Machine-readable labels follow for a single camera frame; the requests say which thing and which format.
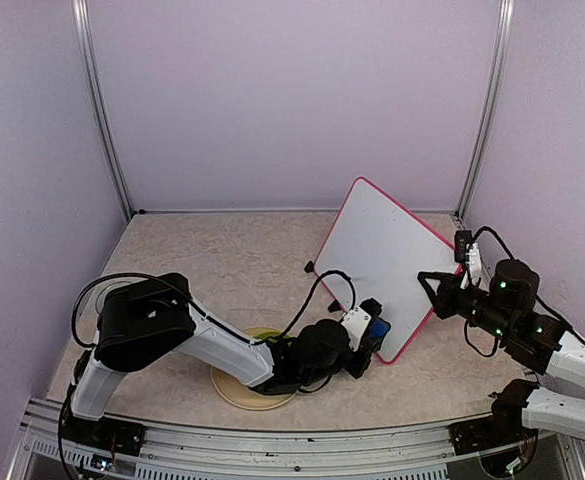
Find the pink framed whiteboard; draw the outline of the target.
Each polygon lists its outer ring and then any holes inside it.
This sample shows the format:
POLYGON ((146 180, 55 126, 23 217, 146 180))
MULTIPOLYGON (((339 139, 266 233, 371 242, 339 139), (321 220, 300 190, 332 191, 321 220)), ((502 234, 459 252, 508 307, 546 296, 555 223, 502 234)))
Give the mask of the pink framed whiteboard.
POLYGON ((347 274, 358 301, 374 298, 391 325, 378 352, 394 364, 433 314, 419 272, 456 275, 454 246, 365 177, 358 177, 315 260, 314 272, 347 274))

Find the blue whiteboard eraser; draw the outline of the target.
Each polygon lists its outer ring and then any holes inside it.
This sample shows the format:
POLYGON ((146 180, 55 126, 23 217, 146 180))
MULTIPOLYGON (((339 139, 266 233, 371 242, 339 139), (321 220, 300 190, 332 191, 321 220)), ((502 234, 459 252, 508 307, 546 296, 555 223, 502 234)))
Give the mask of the blue whiteboard eraser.
POLYGON ((381 349, 382 343, 390 329, 391 324, 380 317, 370 322, 366 333, 366 341, 370 352, 376 353, 381 349))

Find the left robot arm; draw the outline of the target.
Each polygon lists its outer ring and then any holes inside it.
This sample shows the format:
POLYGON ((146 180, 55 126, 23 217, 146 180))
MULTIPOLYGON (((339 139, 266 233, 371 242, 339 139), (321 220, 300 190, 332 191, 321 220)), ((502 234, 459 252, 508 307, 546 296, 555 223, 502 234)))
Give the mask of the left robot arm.
POLYGON ((321 319, 297 335, 288 329, 257 339, 216 319, 192 296, 179 273, 129 274, 129 284, 104 296, 91 342, 75 368, 69 409, 74 430, 93 445, 112 424, 106 406, 126 375, 165 355, 189 355, 263 396, 307 393, 340 371, 360 378, 390 330, 382 306, 369 298, 341 319, 321 319))

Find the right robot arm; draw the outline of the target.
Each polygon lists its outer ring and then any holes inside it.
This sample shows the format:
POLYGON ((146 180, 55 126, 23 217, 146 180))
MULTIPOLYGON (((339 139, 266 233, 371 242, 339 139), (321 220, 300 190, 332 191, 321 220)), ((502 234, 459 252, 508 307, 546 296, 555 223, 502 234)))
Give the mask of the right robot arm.
POLYGON ((421 272, 417 279, 441 319, 461 317, 535 379, 510 381, 495 396, 483 433, 495 444, 539 430, 585 440, 585 339, 564 320, 536 311, 540 277, 528 265, 498 262, 488 289, 459 275, 421 272))

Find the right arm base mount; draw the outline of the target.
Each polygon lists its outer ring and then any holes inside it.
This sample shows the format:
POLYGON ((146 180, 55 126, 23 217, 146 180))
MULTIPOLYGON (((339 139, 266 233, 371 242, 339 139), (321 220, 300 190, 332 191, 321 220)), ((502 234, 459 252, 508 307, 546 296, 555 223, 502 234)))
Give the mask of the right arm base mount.
POLYGON ((495 420, 492 416, 453 423, 448 428, 457 456, 490 450, 538 435, 537 429, 495 420))

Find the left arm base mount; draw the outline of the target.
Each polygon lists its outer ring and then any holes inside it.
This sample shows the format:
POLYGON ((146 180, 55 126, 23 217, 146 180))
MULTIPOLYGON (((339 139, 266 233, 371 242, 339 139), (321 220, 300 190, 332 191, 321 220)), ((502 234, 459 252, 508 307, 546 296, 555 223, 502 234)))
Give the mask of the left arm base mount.
POLYGON ((66 414, 61 420, 61 438, 108 451, 133 457, 140 455, 146 428, 136 422, 103 417, 98 421, 80 419, 66 414))

